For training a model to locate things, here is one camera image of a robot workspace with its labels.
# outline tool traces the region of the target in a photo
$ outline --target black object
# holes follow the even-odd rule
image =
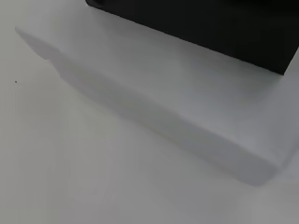
[[[283,75],[299,46],[295,0],[87,0],[90,6]]]

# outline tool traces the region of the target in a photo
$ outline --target black box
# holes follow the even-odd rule
[[[87,0],[130,21],[283,75],[299,46],[291,0]]]

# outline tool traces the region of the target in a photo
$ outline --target white table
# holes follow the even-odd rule
[[[20,2],[0,3],[1,222],[298,223],[299,153],[265,186],[236,181],[61,81],[7,25]]]
[[[298,148],[295,58],[284,77],[87,7],[41,1],[17,28],[95,101],[260,185]]]

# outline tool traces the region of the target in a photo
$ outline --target white surface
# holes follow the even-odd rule
[[[238,179],[262,184],[299,147],[298,63],[281,77],[82,0],[39,1],[24,18],[17,31],[64,79]]]
[[[15,34],[28,3],[0,2],[0,223],[298,223],[299,153],[252,188],[94,105]]]

